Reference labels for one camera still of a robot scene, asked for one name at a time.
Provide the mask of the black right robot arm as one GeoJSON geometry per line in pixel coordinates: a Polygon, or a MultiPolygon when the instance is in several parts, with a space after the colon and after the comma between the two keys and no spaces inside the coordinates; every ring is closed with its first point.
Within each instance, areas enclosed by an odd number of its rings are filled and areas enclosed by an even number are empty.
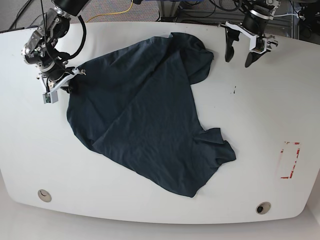
{"type": "Polygon", "coordinates": [[[86,25],[80,13],[88,5],[88,0],[53,0],[52,3],[54,7],[41,14],[42,22],[21,51],[24,61],[36,65],[40,70],[46,93],[51,89],[50,83],[56,85],[63,78],[75,75],[66,64],[79,55],[87,37],[86,25]],[[78,18],[83,32],[80,46],[73,54],[56,49],[58,39],[63,38],[70,29],[71,17],[78,18]]]}

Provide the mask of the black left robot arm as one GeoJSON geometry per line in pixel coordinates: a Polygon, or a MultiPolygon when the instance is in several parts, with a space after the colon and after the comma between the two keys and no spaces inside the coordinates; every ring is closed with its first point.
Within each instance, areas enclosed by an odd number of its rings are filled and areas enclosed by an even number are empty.
{"type": "Polygon", "coordinates": [[[234,56],[233,42],[239,41],[240,34],[249,38],[249,52],[245,61],[248,68],[264,54],[271,52],[272,45],[278,46],[275,37],[265,35],[265,28],[280,6],[279,0],[240,0],[236,6],[244,11],[244,19],[239,24],[232,24],[228,21],[223,24],[225,29],[225,61],[228,63],[234,56]]]}

